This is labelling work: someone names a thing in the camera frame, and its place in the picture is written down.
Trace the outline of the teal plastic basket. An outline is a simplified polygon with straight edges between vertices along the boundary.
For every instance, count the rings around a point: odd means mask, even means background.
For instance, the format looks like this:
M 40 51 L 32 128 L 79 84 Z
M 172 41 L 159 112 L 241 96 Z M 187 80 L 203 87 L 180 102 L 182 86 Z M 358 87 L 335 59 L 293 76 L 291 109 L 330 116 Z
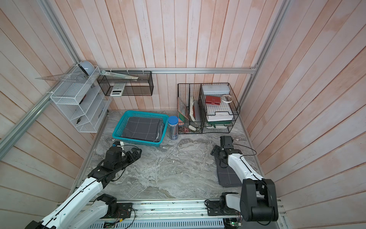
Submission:
M 128 110 L 112 137 L 126 143 L 158 147 L 165 137 L 168 119 L 166 114 Z

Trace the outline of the dark grey checked pillowcase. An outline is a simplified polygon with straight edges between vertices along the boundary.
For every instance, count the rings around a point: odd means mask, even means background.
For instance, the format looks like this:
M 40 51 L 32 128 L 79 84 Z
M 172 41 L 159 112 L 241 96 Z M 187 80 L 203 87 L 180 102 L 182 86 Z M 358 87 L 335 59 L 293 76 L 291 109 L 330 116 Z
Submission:
M 130 117 L 123 130 L 122 137 L 148 142 L 161 140 L 164 122 L 161 118 Z
M 219 185 L 224 188 L 242 187 L 242 182 L 231 167 L 221 162 L 217 157 L 215 162 Z

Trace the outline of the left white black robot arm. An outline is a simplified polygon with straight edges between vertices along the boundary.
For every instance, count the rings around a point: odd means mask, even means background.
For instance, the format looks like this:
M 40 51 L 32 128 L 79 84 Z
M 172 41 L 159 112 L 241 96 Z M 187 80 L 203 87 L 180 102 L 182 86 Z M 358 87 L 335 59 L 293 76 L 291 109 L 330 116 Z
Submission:
M 117 199 L 111 195 L 99 196 L 92 206 L 80 213 L 90 200 L 106 186 L 115 182 L 116 174 L 141 158 L 142 150 L 132 146 L 126 151 L 119 141 L 107 150 L 105 158 L 98 163 L 79 188 L 58 208 L 41 221 L 31 221 L 27 229 L 86 229 L 102 217 L 115 217 L 118 214 Z

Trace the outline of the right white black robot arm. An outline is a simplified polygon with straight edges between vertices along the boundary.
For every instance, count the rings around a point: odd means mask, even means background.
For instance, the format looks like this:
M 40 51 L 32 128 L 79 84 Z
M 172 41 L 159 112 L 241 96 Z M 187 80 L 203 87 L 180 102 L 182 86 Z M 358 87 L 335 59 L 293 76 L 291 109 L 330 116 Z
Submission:
M 258 174 L 246 161 L 241 150 L 234 148 L 231 136 L 221 136 L 220 145 L 211 155 L 217 165 L 219 184 L 224 188 L 241 187 L 241 193 L 223 192 L 218 201 L 205 201 L 208 215 L 238 213 L 247 222 L 267 225 L 279 218 L 275 184 Z

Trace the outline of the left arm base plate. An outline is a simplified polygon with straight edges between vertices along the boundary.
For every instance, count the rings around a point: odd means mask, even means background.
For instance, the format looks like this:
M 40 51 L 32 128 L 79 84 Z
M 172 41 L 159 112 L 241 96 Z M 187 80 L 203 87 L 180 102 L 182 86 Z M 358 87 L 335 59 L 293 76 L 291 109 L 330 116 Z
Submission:
M 112 203 L 102 219 L 120 218 L 129 219 L 132 213 L 132 203 Z

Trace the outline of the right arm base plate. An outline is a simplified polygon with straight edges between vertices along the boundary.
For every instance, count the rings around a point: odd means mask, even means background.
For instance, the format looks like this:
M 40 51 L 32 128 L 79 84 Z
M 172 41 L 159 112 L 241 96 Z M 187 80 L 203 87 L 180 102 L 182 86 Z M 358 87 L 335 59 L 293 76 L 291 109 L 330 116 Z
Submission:
M 205 200 L 209 216 L 241 216 L 239 200 Z

